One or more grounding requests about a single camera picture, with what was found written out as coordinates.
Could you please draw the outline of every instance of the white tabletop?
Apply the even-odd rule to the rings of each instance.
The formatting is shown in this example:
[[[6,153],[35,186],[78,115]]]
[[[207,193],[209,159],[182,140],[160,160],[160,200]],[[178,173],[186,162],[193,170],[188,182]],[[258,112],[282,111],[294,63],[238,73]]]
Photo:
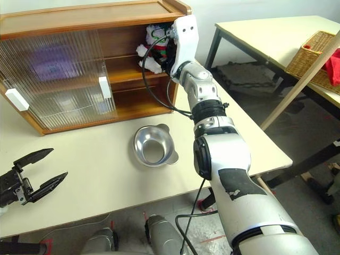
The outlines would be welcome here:
[[[218,90],[222,101],[230,103],[227,115],[233,118],[250,147],[250,175],[290,166],[292,160],[219,85]],[[0,217],[0,236],[176,196],[196,190],[201,183],[193,166],[193,122],[178,113],[40,137],[2,97],[0,106],[0,174],[9,171],[14,160],[50,147],[55,150],[36,164],[25,167],[23,176],[29,178],[36,190],[51,177],[69,173],[52,193],[38,202],[9,205],[8,212]],[[188,109],[183,88],[178,89],[176,106]],[[169,126],[180,159],[175,165],[147,168],[135,159],[131,139],[138,128],[160,123]]]
[[[301,45],[318,30],[334,34],[340,30],[339,23],[319,16],[222,22],[216,26],[283,70]],[[317,86],[310,87],[339,107],[338,94]]]

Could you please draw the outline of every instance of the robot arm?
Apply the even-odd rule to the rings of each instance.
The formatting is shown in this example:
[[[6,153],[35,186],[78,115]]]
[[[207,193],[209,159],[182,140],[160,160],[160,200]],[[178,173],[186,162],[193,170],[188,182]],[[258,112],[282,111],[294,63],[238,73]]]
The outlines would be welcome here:
[[[7,211],[6,206],[13,202],[18,201],[22,205],[28,202],[35,203],[53,191],[64,180],[67,172],[51,178],[43,183],[37,191],[33,192],[28,178],[22,176],[25,166],[40,161],[51,151],[53,151],[53,148],[32,152],[13,162],[12,169],[0,176],[0,215],[5,213]]]
[[[317,254],[285,209],[249,177],[251,155],[218,97],[211,73],[194,61],[198,42],[193,15],[178,18],[171,77],[186,93],[194,121],[194,166],[210,181],[233,254]]]

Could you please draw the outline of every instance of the wooden cabinet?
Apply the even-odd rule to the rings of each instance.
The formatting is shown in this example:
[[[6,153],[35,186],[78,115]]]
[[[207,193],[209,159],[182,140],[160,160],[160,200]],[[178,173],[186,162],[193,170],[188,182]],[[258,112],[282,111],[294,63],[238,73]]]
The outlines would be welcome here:
[[[135,49],[151,23],[190,14],[176,0],[134,1],[10,13],[0,20],[0,93],[15,88],[18,111],[40,134],[169,113],[147,93]],[[147,72],[166,102],[165,73]],[[99,77],[110,84],[101,93]],[[172,84],[174,103],[177,84]]]

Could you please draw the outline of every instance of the red cloth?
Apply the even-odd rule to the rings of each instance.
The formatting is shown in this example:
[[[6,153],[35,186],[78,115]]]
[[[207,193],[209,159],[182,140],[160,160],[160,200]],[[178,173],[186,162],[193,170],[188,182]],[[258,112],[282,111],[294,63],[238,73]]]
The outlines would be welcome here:
[[[337,49],[324,65],[332,86],[340,85],[340,48]]]

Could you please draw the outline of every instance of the ribbed plastic door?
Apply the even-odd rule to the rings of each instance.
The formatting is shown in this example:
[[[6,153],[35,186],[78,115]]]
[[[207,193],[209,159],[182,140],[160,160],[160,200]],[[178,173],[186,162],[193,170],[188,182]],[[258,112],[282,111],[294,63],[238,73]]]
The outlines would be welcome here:
[[[108,75],[96,30],[2,40],[0,73],[43,129],[116,117],[112,93],[104,98],[98,81]]]

